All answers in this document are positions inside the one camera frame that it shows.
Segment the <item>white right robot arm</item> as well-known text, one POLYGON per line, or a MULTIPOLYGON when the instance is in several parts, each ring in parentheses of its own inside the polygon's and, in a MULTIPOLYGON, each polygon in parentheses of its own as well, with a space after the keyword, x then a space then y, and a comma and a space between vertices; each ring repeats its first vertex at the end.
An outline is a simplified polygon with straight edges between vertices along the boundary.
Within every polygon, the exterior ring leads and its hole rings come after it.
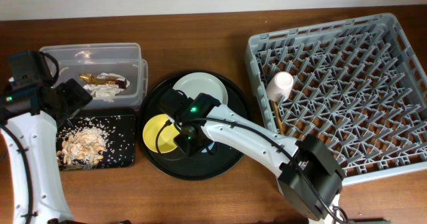
POLYGON ((205 93, 192 99, 171 89, 159 108, 187 138, 222 143, 262 164, 276 176, 282 195, 309 220, 349 223, 337 204, 345 173, 317 137, 299 140, 274 133, 205 93))

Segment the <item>pink plastic cup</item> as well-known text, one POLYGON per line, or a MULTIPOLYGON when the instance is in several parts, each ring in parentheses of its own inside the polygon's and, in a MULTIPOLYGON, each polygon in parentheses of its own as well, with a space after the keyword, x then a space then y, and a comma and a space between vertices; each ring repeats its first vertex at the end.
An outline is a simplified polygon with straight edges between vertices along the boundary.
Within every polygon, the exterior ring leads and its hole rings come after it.
POLYGON ((266 94, 269 100, 280 102, 290 97, 294 86, 294 78, 288 72, 281 71, 274 75, 266 87, 266 94))

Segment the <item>light blue plastic cup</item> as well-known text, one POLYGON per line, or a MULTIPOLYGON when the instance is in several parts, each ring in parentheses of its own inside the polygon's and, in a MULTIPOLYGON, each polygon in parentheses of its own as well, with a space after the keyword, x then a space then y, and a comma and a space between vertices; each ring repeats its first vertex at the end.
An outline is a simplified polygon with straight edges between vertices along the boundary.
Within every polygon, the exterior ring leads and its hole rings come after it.
POLYGON ((206 148, 202 150, 202 153, 208 153, 210 155, 214 154, 214 149, 217 148, 216 142, 212 142, 211 144, 207 145, 206 148))

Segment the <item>gold coffee sachet wrapper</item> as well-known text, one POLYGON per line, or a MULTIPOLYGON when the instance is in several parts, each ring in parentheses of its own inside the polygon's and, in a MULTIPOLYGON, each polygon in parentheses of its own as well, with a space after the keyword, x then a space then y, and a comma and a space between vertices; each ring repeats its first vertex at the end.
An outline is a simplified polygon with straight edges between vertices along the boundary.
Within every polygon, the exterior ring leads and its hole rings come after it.
POLYGON ((120 89, 127 88, 127 79, 112 75, 80 74, 79 79, 90 85, 117 85, 120 89))

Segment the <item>yellow plastic bowl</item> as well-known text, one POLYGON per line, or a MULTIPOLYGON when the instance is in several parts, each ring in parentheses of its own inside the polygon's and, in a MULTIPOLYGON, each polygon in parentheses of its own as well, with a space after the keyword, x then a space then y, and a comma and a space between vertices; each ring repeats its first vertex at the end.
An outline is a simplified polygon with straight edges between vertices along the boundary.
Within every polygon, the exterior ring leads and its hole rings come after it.
POLYGON ((143 128, 143 141, 147 148, 155 153, 157 150, 170 153, 177 148, 173 139, 179 135, 179 131, 173 125, 165 127, 156 140, 157 134, 167 121, 169 117, 166 114, 156 115, 143 128))

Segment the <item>wooden chopstick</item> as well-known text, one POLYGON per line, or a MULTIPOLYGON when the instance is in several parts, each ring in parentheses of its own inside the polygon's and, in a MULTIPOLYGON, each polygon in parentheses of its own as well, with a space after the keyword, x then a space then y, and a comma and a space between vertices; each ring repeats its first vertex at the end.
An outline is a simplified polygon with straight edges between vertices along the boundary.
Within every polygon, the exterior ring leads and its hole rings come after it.
POLYGON ((273 102, 273 107, 274 107, 274 113, 275 113, 276 119, 277 119, 278 129, 280 130, 280 134, 284 135, 284 126, 282 124, 282 120, 281 120, 281 117, 280 117, 280 112, 279 112, 279 109, 278 109, 278 105, 277 105, 277 103, 275 101, 273 102))

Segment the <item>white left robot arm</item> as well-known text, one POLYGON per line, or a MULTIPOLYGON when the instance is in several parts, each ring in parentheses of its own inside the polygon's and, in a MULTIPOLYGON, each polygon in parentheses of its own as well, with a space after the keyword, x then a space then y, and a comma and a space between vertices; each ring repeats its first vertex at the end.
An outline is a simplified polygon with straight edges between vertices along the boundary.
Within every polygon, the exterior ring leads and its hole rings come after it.
POLYGON ((57 164, 57 129, 92 100, 74 79, 35 83, 1 97, 1 134, 9 154, 14 223, 74 223, 57 164))

